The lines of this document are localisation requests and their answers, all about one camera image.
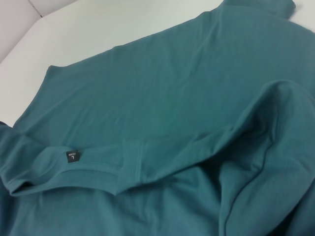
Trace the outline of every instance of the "size label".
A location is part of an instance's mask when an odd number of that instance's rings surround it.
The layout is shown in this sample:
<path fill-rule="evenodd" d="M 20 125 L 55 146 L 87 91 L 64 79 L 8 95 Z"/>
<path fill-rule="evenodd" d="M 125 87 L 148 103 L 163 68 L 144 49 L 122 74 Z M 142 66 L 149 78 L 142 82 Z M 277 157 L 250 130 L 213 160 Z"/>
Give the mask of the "size label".
<path fill-rule="evenodd" d="M 80 160 L 80 155 L 79 155 L 78 150 L 67 151 L 66 154 L 67 154 L 67 158 L 68 158 L 68 163 Z"/>

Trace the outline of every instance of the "white table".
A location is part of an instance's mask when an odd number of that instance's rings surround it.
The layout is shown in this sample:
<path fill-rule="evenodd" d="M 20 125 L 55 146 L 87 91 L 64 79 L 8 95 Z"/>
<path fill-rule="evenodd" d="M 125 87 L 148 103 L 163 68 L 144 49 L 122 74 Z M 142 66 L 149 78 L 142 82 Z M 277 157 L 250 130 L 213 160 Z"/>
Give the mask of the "white table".
<path fill-rule="evenodd" d="M 12 126 L 50 65 L 65 66 L 165 30 L 222 0 L 79 0 L 37 21 L 0 64 L 0 120 Z M 315 32 L 315 1 L 295 0 L 292 21 Z"/>

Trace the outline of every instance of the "shirt sleeve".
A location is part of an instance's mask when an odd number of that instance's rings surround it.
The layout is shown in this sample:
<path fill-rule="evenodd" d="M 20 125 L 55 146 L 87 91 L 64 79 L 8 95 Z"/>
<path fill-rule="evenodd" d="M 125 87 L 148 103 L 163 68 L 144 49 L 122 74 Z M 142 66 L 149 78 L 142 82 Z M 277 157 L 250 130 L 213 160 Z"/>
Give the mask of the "shirt sleeve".
<path fill-rule="evenodd" d="M 222 4 L 254 7 L 285 19 L 289 19 L 295 10 L 292 0 L 224 0 Z"/>

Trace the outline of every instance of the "seam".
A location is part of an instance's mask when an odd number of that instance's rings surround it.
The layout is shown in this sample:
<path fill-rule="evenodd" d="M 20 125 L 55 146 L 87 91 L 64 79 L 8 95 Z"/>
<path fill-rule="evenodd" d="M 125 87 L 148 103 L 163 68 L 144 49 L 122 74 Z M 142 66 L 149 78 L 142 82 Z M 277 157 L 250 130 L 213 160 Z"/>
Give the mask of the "seam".
<path fill-rule="evenodd" d="M 271 91 L 272 92 L 272 95 L 273 95 L 273 99 L 274 100 L 277 100 L 276 98 L 276 94 L 274 93 L 274 90 Z M 243 190 L 251 183 L 253 182 L 261 173 L 262 171 L 264 170 L 264 167 L 265 167 L 265 163 L 266 163 L 266 159 L 267 159 L 267 152 L 270 150 L 270 148 L 274 145 L 274 143 L 276 142 L 277 140 L 277 133 L 278 133 L 278 124 L 279 124 L 279 105 L 278 105 L 278 101 L 275 101 L 276 103 L 276 112 L 277 112 L 277 119 L 276 119 L 276 127 L 275 127 L 275 135 L 274 135 L 274 138 L 271 142 L 271 144 L 267 147 L 267 149 L 265 150 L 265 153 L 264 153 L 264 157 L 263 157 L 263 161 L 262 161 L 262 166 L 261 166 L 261 169 L 257 172 L 257 174 L 251 179 L 249 180 L 240 190 L 239 192 L 236 194 L 234 200 L 232 201 L 232 205 L 231 205 L 231 208 L 230 208 L 230 211 L 226 217 L 226 220 L 225 220 L 225 223 L 224 223 L 224 230 L 223 230 L 223 235 L 226 236 L 226 226 L 227 226 L 227 222 L 230 218 L 230 215 L 233 211 L 233 207 L 234 207 L 234 204 L 237 200 L 237 198 L 239 197 L 239 195 L 243 192 Z"/>

